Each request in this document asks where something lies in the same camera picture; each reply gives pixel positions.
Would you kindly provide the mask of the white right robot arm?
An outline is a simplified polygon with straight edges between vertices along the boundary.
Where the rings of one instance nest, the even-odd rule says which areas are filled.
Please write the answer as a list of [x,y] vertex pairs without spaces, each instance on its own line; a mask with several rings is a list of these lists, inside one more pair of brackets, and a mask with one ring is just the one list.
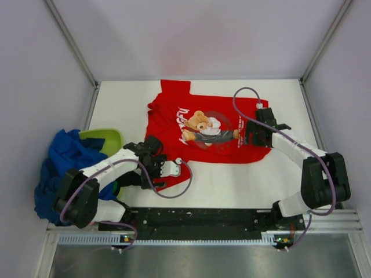
[[277,229],[286,228],[292,217],[345,202],[351,190],[344,157],[328,153],[301,140],[286,124],[277,124],[271,108],[258,108],[248,119],[246,145],[276,149],[301,169],[300,190],[272,205],[270,220]]

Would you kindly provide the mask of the red printed t shirt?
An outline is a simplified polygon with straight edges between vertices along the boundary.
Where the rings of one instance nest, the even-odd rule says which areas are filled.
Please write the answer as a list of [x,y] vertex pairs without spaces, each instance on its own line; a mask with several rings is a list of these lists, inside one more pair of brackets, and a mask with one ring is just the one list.
[[146,136],[161,141],[169,160],[258,162],[270,148],[245,145],[246,124],[232,97],[194,95],[189,81],[162,80],[161,92],[148,104]]

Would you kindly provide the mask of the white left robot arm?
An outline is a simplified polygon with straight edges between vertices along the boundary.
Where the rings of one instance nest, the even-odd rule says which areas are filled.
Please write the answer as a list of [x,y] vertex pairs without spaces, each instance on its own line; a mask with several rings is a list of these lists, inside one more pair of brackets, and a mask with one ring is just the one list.
[[91,223],[110,223],[118,229],[131,224],[128,206],[116,198],[104,200],[102,192],[112,192],[109,185],[117,187],[139,186],[141,189],[163,187],[155,179],[161,174],[167,156],[163,144],[154,136],[143,142],[128,143],[114,155],[81,170],[69,169],[61,182],[53,203],[53,210],[64,224],[84,228]]

